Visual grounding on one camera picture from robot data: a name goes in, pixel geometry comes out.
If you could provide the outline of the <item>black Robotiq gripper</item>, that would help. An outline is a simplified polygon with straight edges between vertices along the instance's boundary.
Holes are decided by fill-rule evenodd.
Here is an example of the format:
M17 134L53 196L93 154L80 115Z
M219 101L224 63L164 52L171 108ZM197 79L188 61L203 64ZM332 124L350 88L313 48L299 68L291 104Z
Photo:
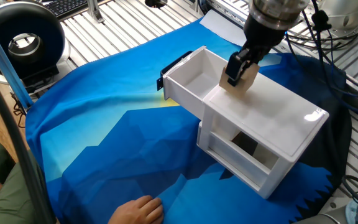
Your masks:
M234 52L227 63L225 74L227 82L236 86L242 74L251 66L251 62L259 62L270 50L278 45L286 31L275 30L264 26L249 16L243 28L246 42L240 52Z

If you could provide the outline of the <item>person's bare hand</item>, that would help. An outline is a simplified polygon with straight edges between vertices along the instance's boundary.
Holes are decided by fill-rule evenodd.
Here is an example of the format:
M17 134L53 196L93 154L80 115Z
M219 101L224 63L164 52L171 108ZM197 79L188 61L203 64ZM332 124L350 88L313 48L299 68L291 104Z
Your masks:
M161 224L163 219L161 199L146 195L117 207L108 224Z

